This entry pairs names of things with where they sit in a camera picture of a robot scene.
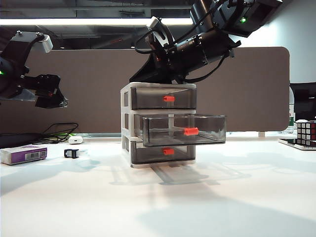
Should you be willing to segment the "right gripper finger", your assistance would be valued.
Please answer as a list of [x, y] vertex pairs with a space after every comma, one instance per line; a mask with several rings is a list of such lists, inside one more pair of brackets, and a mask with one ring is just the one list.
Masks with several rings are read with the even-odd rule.
[[142, 68], [129, 79], [129, 82], [172, 83], [172, 80], [166, 63], [156, 55], [150, 55]]

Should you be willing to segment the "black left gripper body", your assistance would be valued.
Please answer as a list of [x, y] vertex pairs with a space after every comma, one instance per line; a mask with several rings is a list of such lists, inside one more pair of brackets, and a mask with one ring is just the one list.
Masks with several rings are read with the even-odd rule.
[[61, 97], [59, 90], [60, 77], [57, 75], [39, 75], [37, 77], [24, 76], [21, 86], [35, 91], [35, 95], [42, 98], [52, 99]]

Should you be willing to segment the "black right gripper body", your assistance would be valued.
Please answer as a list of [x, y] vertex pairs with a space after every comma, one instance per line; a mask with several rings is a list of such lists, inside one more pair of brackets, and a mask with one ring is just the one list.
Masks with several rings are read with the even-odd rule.
[[177, 44], [166, 45], [153, 44], [154, 59], [154, 79], [153, 83], [172, 84], [176, 81], [178, 84], [185, 84], [186, 72], [180, 60], [180, 53]]

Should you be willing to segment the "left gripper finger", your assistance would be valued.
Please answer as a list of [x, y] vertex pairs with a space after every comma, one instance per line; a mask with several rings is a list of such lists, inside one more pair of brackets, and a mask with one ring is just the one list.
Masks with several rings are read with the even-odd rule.
[[64, 97], [59, 88], [53, 92], [48, 90], [36, 90], [35, 95], [38, 97], [35, 106], [40, 108], [65, 108], [68, 105], [68, 99]]

